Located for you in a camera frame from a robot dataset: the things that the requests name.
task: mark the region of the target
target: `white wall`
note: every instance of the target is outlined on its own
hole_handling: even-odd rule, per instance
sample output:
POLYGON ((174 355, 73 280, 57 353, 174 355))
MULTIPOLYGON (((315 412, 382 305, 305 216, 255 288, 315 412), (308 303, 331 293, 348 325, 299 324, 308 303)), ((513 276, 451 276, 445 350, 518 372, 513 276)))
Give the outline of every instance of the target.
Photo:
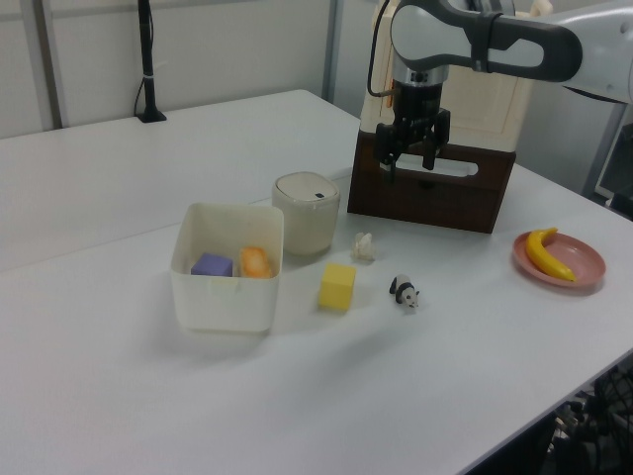
MULTIPOLYGON (((377 0, 339 0, 332 59, 334 105, 357 117, 363 106, 371 48, 371 19, 377 0)), ((604 0, 552 0, 557 12, 604 0)), ((531 0, 515 0, 529 11, 531 0)), ((517 162, 578 193, 593 163, 604 159, 618 108, 592 101, 556 84, 537 83, 517 145, 517 162)))
POLYGON ((29 37, 25 29, 29 13, 20 0, 0 1, 0 139, 50 128, 45 84, 31 55, 37 32, 29 37))
MULTIPOLYGON (((151 6, 163 112, 290 89, 321 95, 330 0, 151 6)), ((63 122, 129 117, 142 75, 136 0, 50 0, 50 14, 63 122)))

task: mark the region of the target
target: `orange toy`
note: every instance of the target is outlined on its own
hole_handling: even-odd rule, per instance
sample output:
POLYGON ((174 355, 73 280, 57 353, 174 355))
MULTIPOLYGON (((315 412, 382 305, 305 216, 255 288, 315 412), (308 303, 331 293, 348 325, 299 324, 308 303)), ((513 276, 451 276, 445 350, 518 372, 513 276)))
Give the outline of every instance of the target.
POLYGON ((273 276, 266 251, 261 247, 243 247, 239 252, 239 275, 254 279, 270 279, 273 276))

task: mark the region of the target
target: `yellow cube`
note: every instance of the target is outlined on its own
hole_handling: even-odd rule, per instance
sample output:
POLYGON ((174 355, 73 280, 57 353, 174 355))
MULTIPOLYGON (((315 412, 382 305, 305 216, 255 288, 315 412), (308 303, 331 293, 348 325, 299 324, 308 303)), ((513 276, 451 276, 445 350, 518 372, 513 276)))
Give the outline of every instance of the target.
POLYGON ((337 310, 349 309, 355 277, 356 267, 331 262, 326 264, 320 279, 318 304, 337 310))

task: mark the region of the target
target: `white table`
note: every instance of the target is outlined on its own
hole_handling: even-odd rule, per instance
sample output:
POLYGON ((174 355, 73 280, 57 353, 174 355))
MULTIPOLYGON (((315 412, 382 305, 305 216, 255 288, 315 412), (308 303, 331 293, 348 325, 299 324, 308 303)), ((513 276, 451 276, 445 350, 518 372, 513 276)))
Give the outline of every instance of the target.
POLYGON ((297 169, 338 175, 346 194, 357 127, 293 92, 172 113, 158 127, 129 119, 1 141, 3 203, 71 174, 81 188, 74 200, 56 197, 66 199, 62 216, 73 226, 61 230, 51 219, 30 241, 28 224, 20 237, 4 223, 18 226, 19 208, 44 216, 38 207, 53 203, 41 199, 56 188, 49 183, 37 202, 13 200, 13 211, 3 204, 2 239, 18 243, 13 256, 0 253, 14 264, 0 273, 2 473, 461 473, 631 351, 633 226, 519 166, 491 236, 347 215, 343 205, 327 254, 285 256, 269 335, 180 330, 168 267, 185 205, 266 198, 276 176, 297 169), (248 131, 238 134, 244 119, 248 131), (81 156, 77 143, 86 146, 81 156), (244 158, 249 143, 260 151, 244 158), (33 147, 43 156, 33 158, 33 147), (142 167, 115 159, 127 181, 115 171, 90 178, 94 167, 106 173, 100 160, 113 149, 138 151, 142 167), (255 158, 267 166, 248 164, 260 175, 237 181, 236 170, 255 158), (26 168, 49 161, 47 181, 27 179, 26 168), (72 166, 57 170, 66 161, 72 166), (164 196, 149 186, 157 177, 164 196), (147 201, 152 212, 138 223, 143 210, 123 201, 145 193, 163 201, 147 201), (103 209, 94 217, 77 203, 103 209), (552 225, 604 257, 596 292, 548 287, 512 265, 514 238, 552 225), (324 264, 351 263, 360 231, 374 234, 378 259, 358 265, 344 316, 319 310, 324 264), (36 248, 47 236, 58 240, 36 248), (39 261, 25 263, 33 256, 39 261), (415 314, 389 295, 400 272, 421 289, 415 314))

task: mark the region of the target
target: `white container lid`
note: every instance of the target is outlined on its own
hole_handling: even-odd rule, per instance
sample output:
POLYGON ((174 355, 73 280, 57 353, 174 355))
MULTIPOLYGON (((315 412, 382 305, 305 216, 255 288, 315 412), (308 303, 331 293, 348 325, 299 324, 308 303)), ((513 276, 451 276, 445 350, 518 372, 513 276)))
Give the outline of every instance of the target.
POLYGON ((282 176, 277 180, 277 189, 296 201, 321 201, 338 195, 338 188, 327 178, 309 171, 282 176))

